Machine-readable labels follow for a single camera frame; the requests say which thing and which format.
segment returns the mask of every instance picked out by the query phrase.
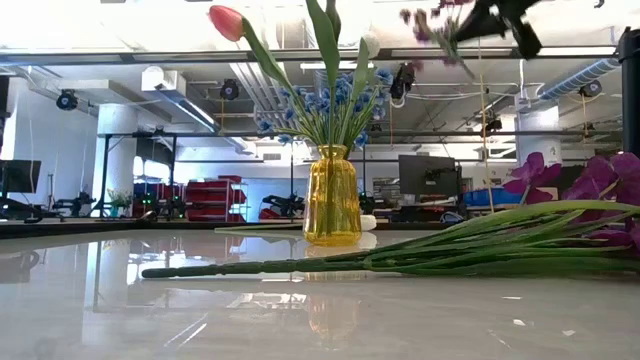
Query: monitor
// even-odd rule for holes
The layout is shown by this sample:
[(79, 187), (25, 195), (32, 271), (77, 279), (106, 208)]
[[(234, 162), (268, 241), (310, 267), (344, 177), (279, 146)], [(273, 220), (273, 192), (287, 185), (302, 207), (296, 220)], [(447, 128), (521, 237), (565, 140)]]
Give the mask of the monitor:
[(27, 194), (36, 192), (41, 162), (33, 161), (33, 173), (31, 173), (31, 163), (30, 160), (0, 160), (0, 191), (3, 195), (5, 191)]
[(455, 159), (399, 155), (400, 193), (428, 195), (433, 200), (460, 194), (460, 175)]

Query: yellow glass vase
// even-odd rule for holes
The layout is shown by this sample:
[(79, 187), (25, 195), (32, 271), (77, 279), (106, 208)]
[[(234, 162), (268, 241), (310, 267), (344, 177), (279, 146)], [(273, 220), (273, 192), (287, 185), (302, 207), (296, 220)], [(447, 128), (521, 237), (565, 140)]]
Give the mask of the yellow glass vase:
[(345, 146), (331, 149), (318, 146), (322, 158), (311, 165), (304, 237), (319, 246), (350, 246), (361, 236), (356, 169), (344, 159)]

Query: purple orchid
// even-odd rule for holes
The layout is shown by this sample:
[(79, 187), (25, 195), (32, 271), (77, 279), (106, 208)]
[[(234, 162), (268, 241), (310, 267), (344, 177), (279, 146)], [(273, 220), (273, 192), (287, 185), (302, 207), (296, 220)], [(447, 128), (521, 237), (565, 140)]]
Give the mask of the purple orchid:
[(633, 246), (636, 252), (640, 251), (640, 227), (635, 226), (631, 231), (603, 229), (587, 235), (588, 239), (607, 240), (601, 246)]
[(550, 201), (553, 196), (537, 188), (558, 177), (561, 168), (560, 164), (545, 166), (542, 153), (531, 153), (522, 167), (511, 172), (511, 176), (516, 180), (504, 184), (504, 189), (512, 194), (526, 193), (525, 203), (527, 204)]
[(582, 175), (563, 194), (566, 200), (611, 199), (640, 206), (640, 159), (634, 154), (615, 155), (610, 161), (602, 156), (589, 160)]
[(611, 158), (613, 171), (618, 176), (615, 187), (616, 201), (640, 205), (640, 159), (632, 153), (622, 153)]

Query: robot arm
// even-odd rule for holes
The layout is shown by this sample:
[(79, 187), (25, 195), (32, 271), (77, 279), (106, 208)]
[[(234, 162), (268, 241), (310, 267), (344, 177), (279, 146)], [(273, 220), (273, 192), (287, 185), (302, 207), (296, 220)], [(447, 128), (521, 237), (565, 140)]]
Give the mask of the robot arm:
[[(540, 0), (477, 0), (471, 13), (456, 32), (456, 41), (463, 42), (483, 36), (505, 36), (511, 30), (518, 43), (520, 55), (525, 59), (535, 57), (542, 44), (535, 31), (521, 17), (528, 8)], [(491, 14), (491, 7), (498, 8), (498, 15)]]

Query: red tulip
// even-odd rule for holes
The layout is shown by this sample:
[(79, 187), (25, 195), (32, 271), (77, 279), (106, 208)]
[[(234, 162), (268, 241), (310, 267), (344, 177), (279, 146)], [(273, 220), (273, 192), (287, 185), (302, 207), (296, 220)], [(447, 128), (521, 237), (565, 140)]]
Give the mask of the red tulip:
[(242, 14), (226, 6), (214, 5), (209, 9), (209, 19), (220, 34), (229, 41), (238, 41), (244, 36)]

